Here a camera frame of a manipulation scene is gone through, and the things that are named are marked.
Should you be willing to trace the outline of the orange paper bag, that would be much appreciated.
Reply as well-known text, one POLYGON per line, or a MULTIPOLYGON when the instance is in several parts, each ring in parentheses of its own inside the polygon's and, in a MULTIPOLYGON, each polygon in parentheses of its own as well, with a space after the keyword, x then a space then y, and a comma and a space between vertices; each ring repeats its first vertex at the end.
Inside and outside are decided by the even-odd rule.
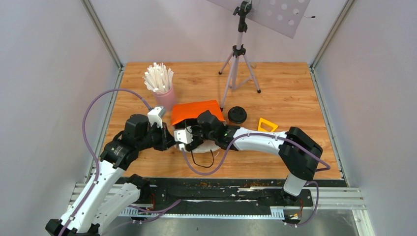
MULTIPOLYGON (((216 100, 200 101, 200 102, 191 102, 176 104, 173 107, 171 115, 171 125, 175 129, 186 128, 185 120, 197 118, 201 113, 209 110, 213 115, 215 115, 220 121, 226 124, 225 118, 220 110, 219 104, 216 100)), ((196 166, 203 168, 210 168, 213 165, 213 162, 210 165, 200 165, 196 163, 195 158, 193 157, 195 153, 213 153, 214 151, 220 149, 214 141, 204 141, 199 145, 195 150, 185 150, 185 152, 191 153, 192 161, 196 166)))

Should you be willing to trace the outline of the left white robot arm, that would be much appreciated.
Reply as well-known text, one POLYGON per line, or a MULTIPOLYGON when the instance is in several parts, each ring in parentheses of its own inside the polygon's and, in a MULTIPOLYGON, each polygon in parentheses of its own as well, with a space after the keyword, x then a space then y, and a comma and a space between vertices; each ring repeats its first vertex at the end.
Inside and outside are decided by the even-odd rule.
POLYGON ((122 188, 105 200, 116 181, 148 148, 165 151, 175 144, 162 115, 156 109, 148 114, 131 115, 100 155, 95 176, 80 196, 59 219, 51 219, 45 229, 52 236, 101 236, 119 214, 134 202, 150 199, 150 181, 137 174, 127 179, 122 188))

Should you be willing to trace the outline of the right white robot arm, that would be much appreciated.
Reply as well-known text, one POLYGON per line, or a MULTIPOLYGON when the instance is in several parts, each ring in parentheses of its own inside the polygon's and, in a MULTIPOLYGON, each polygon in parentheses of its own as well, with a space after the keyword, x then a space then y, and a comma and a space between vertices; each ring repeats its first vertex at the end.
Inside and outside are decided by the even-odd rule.
POLYGON ((193 152, 204 141, 213 141, 225 152, 252 150, 279 156, 289 171, 281 199, 290 206, 300 200, 302 188, 320 171, 318 164, 324 164, 322 147, 298 127, 286 132, 254 131, 228 125, 210 111, 184 124, 185 137, 178 138, 180 150, 193 152))

